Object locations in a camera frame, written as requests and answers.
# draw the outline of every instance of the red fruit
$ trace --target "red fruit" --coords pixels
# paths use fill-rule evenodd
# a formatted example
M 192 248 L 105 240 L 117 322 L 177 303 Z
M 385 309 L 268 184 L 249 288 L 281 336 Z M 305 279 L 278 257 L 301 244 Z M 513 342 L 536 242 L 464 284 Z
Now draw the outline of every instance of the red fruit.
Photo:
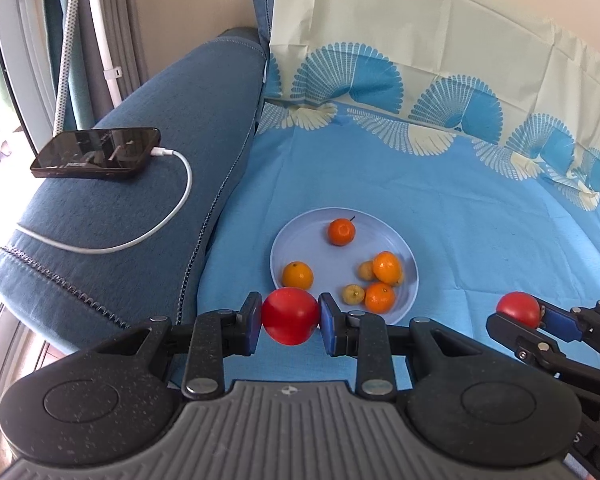
M 540 305 L 538 300 L 526 292 L 505 294 L 496 307 L 496 312 L 506 314 L 529 328 L 540 326 Z
M 293 286 L 274 290 L 262 304 L 262 325 L 283 345 L 299 345 L 311 337 L 320 321 L 320 306 L 307 291 Z

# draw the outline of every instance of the white cable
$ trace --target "white cable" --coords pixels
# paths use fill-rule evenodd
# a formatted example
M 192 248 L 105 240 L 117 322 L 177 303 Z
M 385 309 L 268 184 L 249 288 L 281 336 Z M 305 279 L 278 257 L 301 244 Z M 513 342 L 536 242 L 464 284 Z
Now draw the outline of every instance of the white cable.
M 47 244 L 47 245 L 50 245 L 57 249 L 62 249 L 63 251 L 69 251 L 72 253 L 110 254 L 110 253 L 117 253 L 118 251 L 123 251 L 124 249 L 133 247 L 134 245 L 138 245 L 140 242 L 147 240 L 147 238 L 149 238 L 150 236 L 155 235 L 160 229 L 162 229 L 167 224 L 167 222 L 169 220 L 171 220 L 174 216 L 176 216 L 178 211 L 180 211 L 180 209 L 182 208 L 184 203 L 187 201 L 187 198 L 189 198 L 189 193 L 191 192 L 191 186 L 193 185 L 193 172 L 191 171 L 191 165 L 189 164 L 189 161 L 184 157 L 183 154 L 181 154 L 180 152 L 176 152 L 175 150 L 165 150 L 164 148 L 154 148 L 151 150 L 151 154 L 153 156 L 163 156 L 163 155 L 177 156 L 182 161 L 182 163 L 184 164 L 184 167 L 187 170 L 187 187 L 184 190 L 184 194 L 182 195 L 182 198 L 176 204 L 176 207 L 174 207 L 173 210 L 167 216 L 165 216 L 164 220 L 162 220 L 156 227 L 154 227 L 150 231 L 145 232 L 143 235 L 139 236 L 135 240 L 131 240 L 130 242 L 127 242 L 122 245 L 116 245 L 115 247 L 107 247 L 107 248 L 103 248 L 103 249 L 88 249 L 85 247 L 74 247 L 72 245 L 67 245 L 67 244 L 63 244 L 61 242 L 56 242 L 55 240 L 51 240 L 50 238 L 47 238 L 46 236 L 39 235 L 38 233 L 30 231 L 26 227 L 23 227 L 19 224 L 16 224 L 15 228 L 18 231 L 21 231 L 24 234 L 29 235 L 31 238 L 35 238 L 36 240 L 38 240 L 39 242 L 42 242 L 43 244 Z
M 69 86 L 69 66 L 71 51 L 74 49 L 75 23 L 78 20 L 78 1 L 67 0 L 64 31 L 62 34 L 62 54 L 60 55 L 60 75 L 58 77 L 58 95 L 56 96 L 56 115 L 54 117 L 54 137 L 64 129 L 64 112 Z

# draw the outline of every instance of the metal screw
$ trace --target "metal screw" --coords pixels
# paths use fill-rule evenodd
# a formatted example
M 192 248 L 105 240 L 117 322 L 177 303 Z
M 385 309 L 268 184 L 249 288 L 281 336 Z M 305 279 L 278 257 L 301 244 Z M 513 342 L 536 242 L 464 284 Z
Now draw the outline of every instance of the metal screw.
M 394 390 L 394 386 L 384 379 L 369 379 L 362 383 L 362 391 L 367 395 L 386 395 Z
M 190 394 L 212 394 L 218 389 L 218 383 L 208 377 L 198 377 L 187 383 L 187 391 Z

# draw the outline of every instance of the light purple plate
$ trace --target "light purple plate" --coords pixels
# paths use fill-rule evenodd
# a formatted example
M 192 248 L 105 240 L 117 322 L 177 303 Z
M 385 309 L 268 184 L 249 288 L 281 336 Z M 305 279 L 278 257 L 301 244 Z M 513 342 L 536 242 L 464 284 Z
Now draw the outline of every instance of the light purple plate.
M 344 247 L 331 245 L 327 228 L 336 218 L 352 218 L 356 237 Z M 364 310 L 364 303 L 348 305 L 342 301 L 342 289 L 350 283 L 366 288 L 357 276 L 359 264 L 373 259 L 381 251 L 391 251 L 400 258 L 404 283 L 395 288 L 395 304 L 382 314 L 387 324 L 396 324 L 409 311 L 418 292 L 418 267 L 413 253 L 402 237 L 387 224 L 353 209 L 326 207 L 307 211 L 287 223 L 273 240 L 269 265 L 276 288 L 282 287 L 282 271 L 286 264 L 300 261 L 314 272 L 314 284 L 309 292 L 315 298 L 330 292 L 340 308 Z

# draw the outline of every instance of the smartphone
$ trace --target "smartphone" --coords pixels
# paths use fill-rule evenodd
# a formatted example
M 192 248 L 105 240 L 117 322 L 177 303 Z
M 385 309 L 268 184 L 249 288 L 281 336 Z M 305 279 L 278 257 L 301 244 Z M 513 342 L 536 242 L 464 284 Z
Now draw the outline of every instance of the smartphone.
M 31 173 L 56 178 L 128 178 L 142 171 L 158 143 L 160 130 L 156 128 L 62 132 L 42 148 Z

